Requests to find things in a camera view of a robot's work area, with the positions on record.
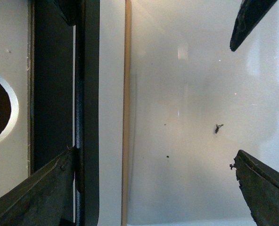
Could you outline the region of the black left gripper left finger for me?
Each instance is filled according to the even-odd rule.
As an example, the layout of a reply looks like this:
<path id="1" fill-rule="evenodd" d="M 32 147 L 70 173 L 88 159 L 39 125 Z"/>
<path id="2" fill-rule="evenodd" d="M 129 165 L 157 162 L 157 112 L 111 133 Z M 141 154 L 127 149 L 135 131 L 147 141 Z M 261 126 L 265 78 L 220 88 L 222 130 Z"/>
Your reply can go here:
<path id="1" fill-rule="evenodd" d="M 0 226 L 58 226 L 74 180 L 74 152 L 65 150 L 0 198 Z"/>

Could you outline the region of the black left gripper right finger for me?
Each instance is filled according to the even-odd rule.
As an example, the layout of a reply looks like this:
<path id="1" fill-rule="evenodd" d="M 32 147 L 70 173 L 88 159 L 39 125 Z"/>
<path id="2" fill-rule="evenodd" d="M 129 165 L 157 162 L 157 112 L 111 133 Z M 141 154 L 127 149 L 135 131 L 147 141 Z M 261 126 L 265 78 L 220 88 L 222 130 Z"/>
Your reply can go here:
<path id="1" fill-rule="evenodd" d="M 53 5 L 69 26 L 83 26 L 85 23 L 84 0 L 53 0 Z"/>

